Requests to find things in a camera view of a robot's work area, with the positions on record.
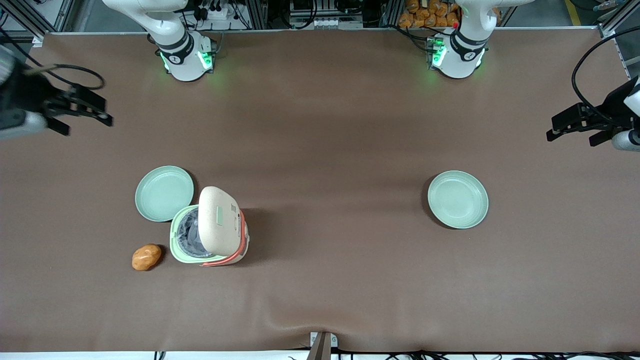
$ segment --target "rice cooker lid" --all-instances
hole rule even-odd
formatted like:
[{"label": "rice cooker lid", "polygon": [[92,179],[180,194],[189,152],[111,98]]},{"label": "rice cooker lid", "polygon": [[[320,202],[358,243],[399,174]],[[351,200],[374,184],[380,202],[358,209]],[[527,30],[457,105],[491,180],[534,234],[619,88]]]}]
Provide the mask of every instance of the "rice cooker lid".
[{"label": "rice cooker lid", "polygon": [[215,186],[200,192],[198,234],[204,248],[220,256],[229,256],[240,247],[240,207],[231,195]]}]

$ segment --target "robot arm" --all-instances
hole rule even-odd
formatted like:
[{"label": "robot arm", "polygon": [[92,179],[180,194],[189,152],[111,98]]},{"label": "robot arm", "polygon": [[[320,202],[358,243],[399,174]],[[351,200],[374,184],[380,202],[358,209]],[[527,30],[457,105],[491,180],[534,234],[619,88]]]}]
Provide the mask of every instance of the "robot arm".
[{"label": "robot arm", "polygon": [[187,0],[103,0],[104,4],[145,28],[160,48],[164,67],[176,79],[193,81],[213,70],[211,39],[187,31],[174,11]]},{"label": "robot arm", "polygon": [[440,49],[432,55],[433,68],[454,79],[466,78],[480,66],[484,46],[495,29],[497,16],[493,8],[518,6],[533,0],[456,0],[462,9],[460,27],[439,34]]},{"label": "robot arm", "polygon": [[56,119],[58,115],[90,117],[113,125],[102,97],[80,84],[60,90],[41,71],[42,68],[27,67],[0,46],[0,139],[35,134],[47,128],[69,135],[69,126]]},{"label": "robot arm", "polygon": [[618,150],[640,151],[640,79],[637,76],[609,93],[596,109],[607,118],[596,114],[583,102],[552,117],[547,141],[576,131],[600,130],[589,137],[591,146],[611,140]]}]

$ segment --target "brown tablecloth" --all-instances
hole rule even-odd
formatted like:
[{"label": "brown tablecloth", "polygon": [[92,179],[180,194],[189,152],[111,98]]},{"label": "brown tablecloth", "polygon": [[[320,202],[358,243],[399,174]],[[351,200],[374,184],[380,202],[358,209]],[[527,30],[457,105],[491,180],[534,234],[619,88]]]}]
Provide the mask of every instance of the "brown tablecloth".
[{"label": "brown tablecloth", "polygon": [[[322,329],[359,351],[637,350],[640,155],[545,139],[598,39],[496,31],[452,80],[395,31],[229,34],[215,73],[180,83],[144,36],[47,36],[32,53],[100,72],[115,126],[0,143],[2,350],[296,348]],[[614,46],[578,80],[597,104],[622,84]],[[168,244],[134,205],[161,165],[237,199],[240,263],[131,268]],[[473,229],[426,205],[452,169],[489,193]]]}]

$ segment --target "light green plate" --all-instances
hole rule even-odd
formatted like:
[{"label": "light green plate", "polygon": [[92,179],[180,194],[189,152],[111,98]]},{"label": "light green plate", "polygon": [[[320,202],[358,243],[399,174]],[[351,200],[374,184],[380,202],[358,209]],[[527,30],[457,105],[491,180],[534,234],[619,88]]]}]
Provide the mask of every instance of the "light green plate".
[{"label": "light green plate", "polygon": [[480,224],[489,210],[489,196],[484,186],[462,171],[446,171],[436,176],[427,196],[433,214],[456,229]]},{"label": "light green plate", "polygon": [[173,219],[178,211],[191,204],[193,180],[179,167],[165,166],[151,170],[136,189],[136,207],[151,221]]}]

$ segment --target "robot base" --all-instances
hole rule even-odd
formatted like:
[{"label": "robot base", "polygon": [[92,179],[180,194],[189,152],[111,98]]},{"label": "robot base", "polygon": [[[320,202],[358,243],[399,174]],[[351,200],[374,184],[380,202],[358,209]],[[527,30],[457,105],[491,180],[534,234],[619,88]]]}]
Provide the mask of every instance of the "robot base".
[{"label": "robot base", "polygon": [[216,61],[217,44],[197,31],[189,31],[189,34],[193,37],[194,46],[183,63],[174,64],[162,56],[167,73],[180,81],[194,81],[205,73],[213,72]]},{"label": "robot base", "polygon": [[427,48],[434,50],[434,53],[427,54],[427,63],[431,69],[438,70],[449,78],[463,79],[480,66],[484,50],[473,60],[465,61],[452,50],[449,35],[437,34],[430,39],[432,40],[428,40]]}]

